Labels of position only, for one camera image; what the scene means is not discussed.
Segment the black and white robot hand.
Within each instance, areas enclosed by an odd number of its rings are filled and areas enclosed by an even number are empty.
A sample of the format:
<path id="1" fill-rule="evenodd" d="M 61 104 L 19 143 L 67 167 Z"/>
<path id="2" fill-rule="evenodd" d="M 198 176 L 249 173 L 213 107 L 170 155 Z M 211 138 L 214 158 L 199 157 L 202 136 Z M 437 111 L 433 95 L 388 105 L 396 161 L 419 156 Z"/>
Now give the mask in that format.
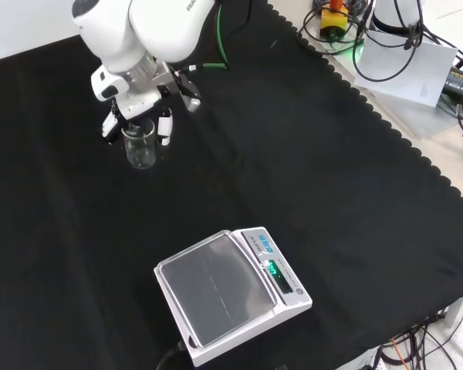
<path id="1" fill-rule="evenodd" d="M 109 143 L 116 142 L 122 129 L 155 109 L 169 96 L 180 95 L 190 112 L 197 110 L 201 104 L 201 94 L 195 84 L 166 62 L 157 61 L 154 75 L 144 77 L 143 81 L 148 87 L 137 92 L 124 77 L 109 73 L 105 66 L 100 66 L 91 75 L 96 98 L 100 102 L 110 102 L 110 112 L 102 124 L 102 136 Z"/>

